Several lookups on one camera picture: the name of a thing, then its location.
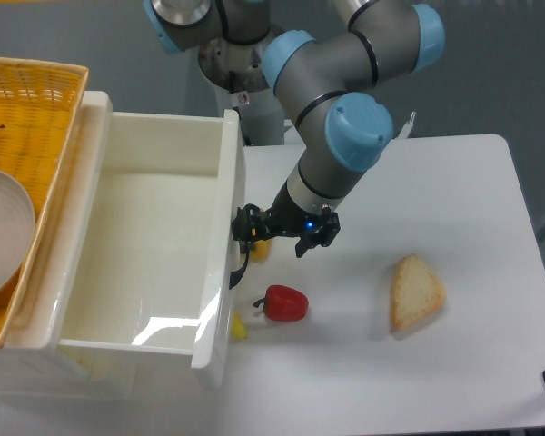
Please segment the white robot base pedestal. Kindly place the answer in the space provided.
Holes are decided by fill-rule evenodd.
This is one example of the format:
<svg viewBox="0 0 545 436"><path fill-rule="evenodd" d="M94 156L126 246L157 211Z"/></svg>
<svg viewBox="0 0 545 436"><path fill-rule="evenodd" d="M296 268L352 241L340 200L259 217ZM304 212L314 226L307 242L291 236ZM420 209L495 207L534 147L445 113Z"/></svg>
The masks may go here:
<svg viewBox="0 0 545 436"><path fill-rule="evenodd" d="M274 25L254 45L234 45L218 38L198 51L200 70L214 90L218 110L239 114L247 145L284 143L285 111L264 77L262 64L265 49L282 32Z"/></svg>

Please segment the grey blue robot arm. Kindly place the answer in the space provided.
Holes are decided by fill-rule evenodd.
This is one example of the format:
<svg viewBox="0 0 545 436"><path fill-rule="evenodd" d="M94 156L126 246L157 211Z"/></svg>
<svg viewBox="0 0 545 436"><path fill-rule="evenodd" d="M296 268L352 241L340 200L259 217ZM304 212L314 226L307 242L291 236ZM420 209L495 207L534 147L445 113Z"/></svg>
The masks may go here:
<svg viewBox="0 0 545 436"><path fill-rule="evenodd" d="M250 67L291 119L305 149L272 206L247 205L233 219L242 253L259 241L296 239L298 255L330 245L337 207L380 159L394 136L388 110L370 94L392 78L437 62L444 24L430 5L409 1L339 1L343 35L320 43L308 32L273 31L267 1L147 1L163 48L181 53L213 45L223 86L242 84Z"/></svg>

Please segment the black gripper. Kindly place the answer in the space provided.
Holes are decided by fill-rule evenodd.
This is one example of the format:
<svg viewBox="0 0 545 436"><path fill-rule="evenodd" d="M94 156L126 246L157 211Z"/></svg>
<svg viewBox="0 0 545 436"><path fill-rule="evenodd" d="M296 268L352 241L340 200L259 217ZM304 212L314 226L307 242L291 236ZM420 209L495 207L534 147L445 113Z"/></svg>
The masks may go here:
<svg viewBox="0 0 545 436"><path fill-rule="evenodd" d="M248 253L268 235L299 237L295 245L297 258L317 246L328 247L341 230L339 215L332 209L320 214L309 213L298 206L289 194L278 194L265 212L254 204L238 208L232 220L232 237L239 243L240 253Z"/></svg>

